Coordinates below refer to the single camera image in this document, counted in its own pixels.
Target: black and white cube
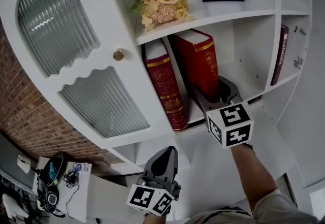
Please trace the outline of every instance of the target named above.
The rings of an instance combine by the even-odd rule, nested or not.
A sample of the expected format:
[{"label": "black and white cube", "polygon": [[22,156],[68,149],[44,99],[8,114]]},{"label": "black and white cube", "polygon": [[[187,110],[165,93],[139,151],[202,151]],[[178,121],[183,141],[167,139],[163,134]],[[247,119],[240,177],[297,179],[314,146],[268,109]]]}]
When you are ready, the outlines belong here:
[{"label": "black and white cube", "polygon": [[173,200],[174,197],[164,189],[133,184],[127,204],[137,210],[162,216]]},{"label": "black and white cube", "polygon": [[208,111],[207,119],[210,133],[223,148],[247,143],[252,138],[254,119],[246,101]]}]

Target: dark red book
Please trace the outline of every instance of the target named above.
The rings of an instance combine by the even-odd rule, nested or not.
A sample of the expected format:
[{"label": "dark red book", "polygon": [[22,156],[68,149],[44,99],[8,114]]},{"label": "dark red book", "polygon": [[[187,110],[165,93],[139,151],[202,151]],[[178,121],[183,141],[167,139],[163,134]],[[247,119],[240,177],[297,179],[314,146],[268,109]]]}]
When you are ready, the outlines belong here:
[{"label": "dark red book", "polygon": [[282,64],[283,64],[284,55],[285,55],[288,35],[289,35],[289,28],[286,27],[285,25],[281,25],[280,44],[279,44],[278,56],[276,58],[274,73],[271,81],[271,86],[274,86],[278,82]]},{"label": "dark red book", "polygon": [[143,45],[143,58],[151,81],[159,95],[167,117],[175,131],[187,127],[181,95],[177,86],[171,59],[162,40],[155,40]]},{"label": "dark red book", "polygon": [[218,102],[218,65],[212,36],[190,29],[168,39],[186,87],[197,86],[208,101]]}]

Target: desk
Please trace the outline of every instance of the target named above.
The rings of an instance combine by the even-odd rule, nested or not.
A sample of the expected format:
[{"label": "desk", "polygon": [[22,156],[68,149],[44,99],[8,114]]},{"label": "desk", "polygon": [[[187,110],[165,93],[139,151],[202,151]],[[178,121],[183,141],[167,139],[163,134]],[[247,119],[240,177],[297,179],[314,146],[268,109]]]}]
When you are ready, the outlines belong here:
[{"label": "desk", "polygon": [[[48,161],[49,158],[40,157],[37,168],[43,169]],[[73,162],[68,162],[66,173],[72,167]],[[87,222],[88,218],[120,219],[135,214],[137,211],[126,204],[129,188],[92,175],[91,167],[92,164],[88,164],[88,172],[79,173],[80,188],[69,202],[70,216]],[[60,197],[56,208],[67,213],[66,202],[77,188],[67,188],[62,180],[57,187]],[[37,193],[37,174],[32,189]]]}]

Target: forearm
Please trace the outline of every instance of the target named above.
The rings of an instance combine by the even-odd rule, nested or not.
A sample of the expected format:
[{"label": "forearm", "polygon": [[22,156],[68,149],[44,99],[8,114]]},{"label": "forearm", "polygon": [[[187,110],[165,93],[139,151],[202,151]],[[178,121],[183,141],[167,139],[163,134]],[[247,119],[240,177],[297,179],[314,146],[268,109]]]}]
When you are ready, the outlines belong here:
[{"label": "forearm", "polygon": [[252,149],[244,145],[231,148],[245,195],[251,208],[265,195],[274,191],[276,184]]},{"label": "forearm", "polygon": [[143,224],[165,224],[166,216],[157,217],[154,215],[147,215],[143,221]]}]

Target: cabinet door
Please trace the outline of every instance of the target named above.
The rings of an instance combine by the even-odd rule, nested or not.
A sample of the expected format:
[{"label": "cabinet door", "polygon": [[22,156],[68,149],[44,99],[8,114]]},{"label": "cabinet door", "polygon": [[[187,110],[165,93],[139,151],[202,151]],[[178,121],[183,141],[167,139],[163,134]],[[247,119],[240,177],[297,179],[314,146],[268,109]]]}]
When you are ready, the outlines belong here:
[{"label": "cabinet door", "polygon": [[33,83],[96,145],[173,133],[115,0],[1,0],[0,15]]},{"label": "cabinet door", "polygon": [[294,152],[304,186],[311,190],[325,187],[325,2],[313,0],[312,6],[312,31],[306,64],[277,125]]}]

